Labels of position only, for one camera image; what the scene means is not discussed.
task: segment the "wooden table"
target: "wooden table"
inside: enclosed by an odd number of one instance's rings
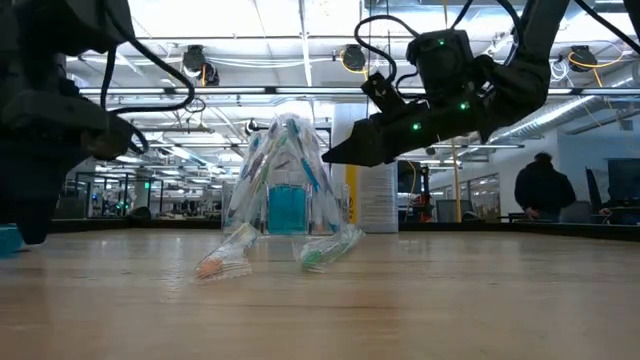
[[[212,231],[51,236],[0,260],[0,354],[88,359],[638,359],[640,244],[526,234],[366,237],[327,274],[261,242],[196,285]]]

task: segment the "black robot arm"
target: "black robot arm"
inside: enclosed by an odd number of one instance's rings
[[[417,36],[408,46],[407,60],[416,66],[425,96],[407,104],[393,86],[393,78],[372,75],[362,90],[380,112],[356,121],[351,136],[324,154],[323,160],[375,166],[474,131],[486,142],[496,129],[533,113],[547,99],[549,53],[569,1],[529,0],[520,18],[511,8],[517,44],[504,64],[486,55],[473,58],[464,31],[449,29]],[[499,2],[508,10],[511,7],[507,1]],[[625,3],[637,28],[640,6],[634,0]],[[399,21],[389,16],[379,18]]]
[[[184,101],[107,111],[116,49],[126,41],[185,84]],[[66,78],[65,57],[88,50],[109,52],[102,106]],[[135,39],[127,0],[0,0],[0,224],[16,223],[27,244],[43,242],[71,169],[91,156],[147,151],[142,133],[120,114],[181,109],[194,95],[180,71]]]

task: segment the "blue object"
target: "blue object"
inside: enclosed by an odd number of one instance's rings
[[[22,247],[22,235],[15,225],[0,226],[0,258],[11,256]]]
[[[269,234],[307,233],[307,191],[295,185],[270,187],[268,214]]]

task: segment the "air duct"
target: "air duct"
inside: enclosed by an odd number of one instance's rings
[[[634,61],[623,69],[607,76],[605,87],[637,87],[640,85],[639,62]],[[516,124],[496,131],[489,139],[490,144],[504,142],[510,138],[526,138],[534,134],[564,125],[577,118],[594,114],[609,105],[600,96],[580,96],[559,104],[545,105]]]

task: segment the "fluorescent light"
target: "fluorescent light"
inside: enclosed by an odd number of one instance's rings
[[[173,87],[176,87],[176,84],[174,84],[174,82],[173,82],[173,81],[171,81],[171,79],[162,79],[162,80],[160,80],[160,81],[162,81],[162,82],[164,82],[164,83],[167,83],[167,84],[169,84],[169,85],[171,85],[171,86],[173,86]]]
[[[569,95],[573,89],[549,89],[549,95]]]
[[[100,95],[99,88],[80,89],[82,95]],[[158,95],[164,94],[163,88],[112,88],[109,95]]]
[[[429,170],[453,170],[453,166],[429,166]]]
[[[280,87],[275,90],[278,94],[364,95],[362,90],[356,87]]]
[[[435,165],[439,165],[439,164],[453,164],[453,160],[420,160],[420,164],[435,164]]]
[[[189,160],[191,159],[191,154],[189,154],[188,151],[186,151],[185,149],[182,149],[180,147],[173,147],[169,150],[170,152],[172,152],[175,156],[183,158],[185,160]]]
[[[126,162],[126,163],[131,163],[131,164],[139,164],[144,162],[144,160],[142,159],[134,158],[131,156],[118,156],[116,160]]]
[[[612,89],[612,88],[595,88],[595,89],[584,89],[580,93],[580,95],[640,95],[640,89],[631,89],[631,88],[623,88],[623,89]]]
[[[431,145],[430,147],[434,149],[451,149],[451,145],[447,145],[447,144],[435,144],[435,145]],[[524,145],[522,144],[519,144],[519,145],[518,144],[513,144],[513,145],[477,144],[477,145],[455,145],[455,148],[456,149],[522,149],[524,148]]]
[[[200,149],[228,149],[230,147],[247,148],[249,144],[202,144],[202,143],[176,143],[176,144],[151,144],[154,148],[200,148]]]
[[[186,88],[176,89],[178,94],[187,94]],[[215,87],[215,88],[196,88],[197,95],[207,94],[265,94],[267,91],[263,87]]]

